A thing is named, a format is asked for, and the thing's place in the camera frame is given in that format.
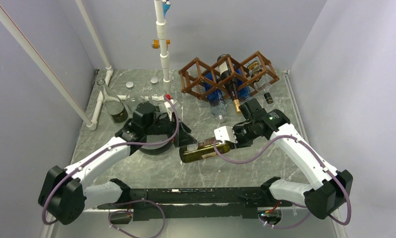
gray marble surface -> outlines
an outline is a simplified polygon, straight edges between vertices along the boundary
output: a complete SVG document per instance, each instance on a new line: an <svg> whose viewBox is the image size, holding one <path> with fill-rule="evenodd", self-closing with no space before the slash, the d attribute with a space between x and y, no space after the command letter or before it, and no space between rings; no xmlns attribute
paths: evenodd
<svg viewBox="0 0 396 238"><path fill-rule="evenodd" d="M98 77L105 77L105 73L105 70L101 70ZM223 125L233 126L244 120L241 114L235 113L231 100L227 100L227 121L218 123L211 114L207 102L180 92L181 83L178 71L172 70L170 73L177 89L176 97L184 105L179 114L182 115L183 122L192 129L191 134L197 140L214 136L213 130L215 128ZM133 81L135 88L142 92L151 87L150 79L153 76L161 80L163 72L157 69L115 70L110 88L119 95L124 95L127 92L125 83ZM86 110L90 118L99 91L99 87L95 85ZM270 88L270 93L274 99L274 103L270 105L265 102L262 94L256 94L254 97L267 111L272 109L283 111L297 127L285 81L280 79L274 83ZM119 129L120 125L113 124L110 116L102 110L96 130L90 131L85 124L82 125L72 163L80 161L99 149ZM236 160L244 160L259 152L266 143L265 138L258 138L251 147L232 150L227 153L227 156ZM180 161L178 148L171 147L167 152L157 156L150 156L137 151L134 155L116 163L105 171L96 179L95 184L102 184L110 179L118 178L132 188L260 186L274 176L294 182L307 182L301 170L285 152L275 145L268 148L257 160L245 165L230 164L219 157L184 164Z"/></svg>

orange wire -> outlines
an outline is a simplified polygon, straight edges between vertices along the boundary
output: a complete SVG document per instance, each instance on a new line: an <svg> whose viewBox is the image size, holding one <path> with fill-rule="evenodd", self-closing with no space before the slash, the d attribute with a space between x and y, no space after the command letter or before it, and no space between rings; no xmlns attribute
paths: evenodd
<svg viewBox="0 0 396 238"><path fill-rule="evenodd" d="M279 205L280 205L280 201L277 202L277 204L275 205L275 207L274 207L273 209L267 210L267 211L265 211L265 213L271 213L271 212L275 211L275 209L276 209Z"/></svg>

dark wine bottle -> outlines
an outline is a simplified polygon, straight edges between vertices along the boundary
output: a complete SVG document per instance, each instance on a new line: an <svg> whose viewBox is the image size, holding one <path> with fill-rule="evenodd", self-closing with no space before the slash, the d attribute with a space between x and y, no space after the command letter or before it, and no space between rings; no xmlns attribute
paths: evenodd
<svg viewBox="0 0 396 238"><path fill-rule="evenodd" d="M103 94L103 105L106 109L106 112L110 115L112 121L117 124L126 122L128 120L129 114L126 111L122 100L117 96L116 93L109 89L104 79L99 78L97 80L97 84L102 87L101 91Z"/></svg>
<svg viewBox="0 0 396 238"><path fill-rule="evenodd" d="M217 59L219 61L221 58L223 58L225 55L220 55ZM227 65L227 61L224 61L220 66L218 66L218 71L220 72L220 81L223 81L227 77L231 75L231 70L229 69ZM237 92L237 79L233 78L230 80L230 82L224 84L224 87L226 87L228 95L230 96L231 100L234 103L234 108L236 110L236 113L240 113L240 101L238 99L238 92Z"/></svg>
<svg viewBox="0 0 396 238"><path fill-rule="evenodd" d="M200 141L196 144L186 145L179 148L179 155L180 159L184 163L190 163L198 160L207 159L210 157L217 156L214 150L214 141L215 137L211 137L205 139L204 141ZM221 154L225 154L231 149L234 149L234 144L225 141L223 143L218 142L216 144L217 149L220 151Z"/></svg>

white arm segment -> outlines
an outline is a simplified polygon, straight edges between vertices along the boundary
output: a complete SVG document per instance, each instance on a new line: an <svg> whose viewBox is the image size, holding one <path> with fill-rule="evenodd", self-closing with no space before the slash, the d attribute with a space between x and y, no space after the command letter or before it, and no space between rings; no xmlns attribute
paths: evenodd
<svg viewBox="0 0 396 238"><path fill-rule="evenodd" d="M276 200L285 200L304 205L304 192L312 189L305 183L288 182L284 179L277 180L269 187L269 191Z"/></svg>
<svg viewBox="0 0 396 238"><path fill-rule="evenodd" d="M122 195L122 189L114 183L107 182L97 186L90 186L84 190L85 200L84 210L97 207L105 203L115 203Z"/></svg>
<svg viewBox="0 0 396 238"><path fill-rule="evenodd" d="M284 124L278 128L278 131L274 131L271 135L271 140L280 135L292 135L297 137L299 141L306 142L300 134L295 130L292 124ZM329 181L332 178L323 171L319 162L315 157L300 143L296 143L293 139L279 139L275 141L275 144L284 150L287 155L292 159L292 161L301 169L303 174L309 180L310 185L317 190L323 183L323 180ZM325 164L325 166L331 171L331 173L336 176L337 169L329 164L325 159L323 159L319 154L317 154L320 160Z"/></svg>
<svg viewBox="0 0 396 238"><path fill-rule="evenodd" d="M76 169L78 169L78 167L81 164L83 164L85 161L89 160L91 157L93 157L99 151L101 151L103 149L107 149L111 145L125 143L125 142L126 141L123 140L122 138L112 137L106 145L102 146L100 149L96 150L95 152L93 152L91 155L87 156L83 160L81 160L75 164L72 164L70 166L67 166L66 169L69 172L76 170ZM112 150L105 152L104 154L99 156L96 160L94 160L89 165L84 167L81 171L74 174L74 176L72 176L72 177L74 179L80 178L81 179L80 183L82 184L82 186L87 188L93 183L95 178L97 178L99 175L101 175L105 170L110 168L116 162L128 157L129 154L130 154L130 146L128 146L128 145L122 145L122 146L113 148Z"/></svg>

marble tabletop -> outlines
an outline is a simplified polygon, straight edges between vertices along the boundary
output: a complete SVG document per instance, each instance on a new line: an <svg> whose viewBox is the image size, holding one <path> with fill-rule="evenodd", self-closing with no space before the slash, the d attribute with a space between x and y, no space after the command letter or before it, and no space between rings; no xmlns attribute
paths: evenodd
<svg viewBox="0 0 396 238"><path fill-rule="evenodd" d="M98 77L104 78L105 73L105 70L100 70ZM184 105L179 114L182 115L183 122L192 129L191 134L198 141L214 136L215 128L223 125L233 126L244 120L241 114L236 114L233 103L228 99L226 100L227 120L219 123L211 114L209 103L180 92L178 70L171 70L170 74L176 86L176 97ZM161 80L163 72L159 69L115 70L110 81L110 88L119 95L124 95L127 92L126 82L133 81L135 88L143 91L151 87L150 79L154 76ZM99 91L99 87L95 85L86 110L90 118ZM268 105L262 94L256 94L254 98L268 112L272 109L283 111L301 133L296 123L291 96L281 75L280 80L274 83L269 91L274 100L272 104ZM90 131L85 124L82 125L71 163L76 163L99 149L119 129L120 125L113 124L110 116L102 109L96 130ZM259 152L266 143L267 140L260 137L251 147L232 150L226 155L232 159L245 160ZM110 179L118 178L131 188L260 186L274 176L294 182L307 182L301 170L284 151L275 145L268 148L257 160L245 165L231 164L219 157L185 164L180 161L178 148L172 146L168 151L157 156L137 151L105 171L94 184L102 184Z"/></svg>

